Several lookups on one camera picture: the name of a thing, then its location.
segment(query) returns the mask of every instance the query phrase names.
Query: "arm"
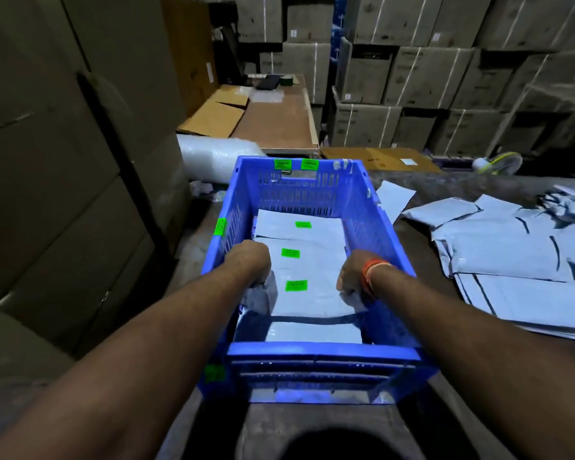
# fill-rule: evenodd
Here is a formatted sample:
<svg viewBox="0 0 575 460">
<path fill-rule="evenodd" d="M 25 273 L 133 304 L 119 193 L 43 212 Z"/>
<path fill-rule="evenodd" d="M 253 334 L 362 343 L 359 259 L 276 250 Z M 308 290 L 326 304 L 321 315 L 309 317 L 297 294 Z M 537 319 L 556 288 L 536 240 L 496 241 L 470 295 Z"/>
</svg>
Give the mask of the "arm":
<svg viewBox="0 0 575 460">
<path fill-rule="evenodd" d="M 374 254 L 356 250 L 337 283 L 359 290 Z M 575 459 L 575 358 L 390 265 L 370 285 L 436 358 L 471 409 L 526 458 Z"/>
<path fill-rule="evenodd" d="M 0 438 L 0 459 L 153 458 L 245 289 L 270 271 L 246 240 L 53 383 Z"/>
</svg>

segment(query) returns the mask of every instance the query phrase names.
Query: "green sticker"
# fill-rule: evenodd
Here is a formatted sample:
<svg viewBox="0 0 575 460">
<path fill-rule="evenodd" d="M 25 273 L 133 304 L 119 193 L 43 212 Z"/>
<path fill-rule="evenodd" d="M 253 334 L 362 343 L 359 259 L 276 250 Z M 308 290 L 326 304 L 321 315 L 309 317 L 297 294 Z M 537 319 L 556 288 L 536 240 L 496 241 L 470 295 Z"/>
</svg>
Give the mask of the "green sticker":
<svg viewBox="0 0 575 460">
<path fill-rule="evenodd" d="M 290 258 L 300 258 L 300 250 L 292 250 L 290 248 L 282 248 L 281 256 L 287 256 Z"/>
<path fill-rule="evenodd" d="M 307 281 L 287 281 L 286 292 L 302 292 L 307 290 Z"/>
<path fill-rule="evenodd" d="M 223 235 L 225 230 L 226 230 L 226 219 L 219 218 L 217 220 L 217 224 L 215 224 L 215 231 L 213 232 L 213 235 Z"/>
<path fill-rule="evenodd" d="M 205 366 L 205 382 L 212 383 L 214 381 L 225 381 L 226 369 L 222 365 L 209 363 Z"/>
<path fill-rule="evenodd" d="M 317 171 L 318 168 L 319 168 L 318 159 L 303 158 L 302 163 L 300 163 L 300 169 L 304 169 L 307 171 Z"/>
<path fill-rule="evenodd" d="M 275 169 L 280 169 L 282 171 L 291 171 L 292 170 L 292 160 L 290 160 L 290 159 L 276 159 L 275 160 Z"/>
</svg>

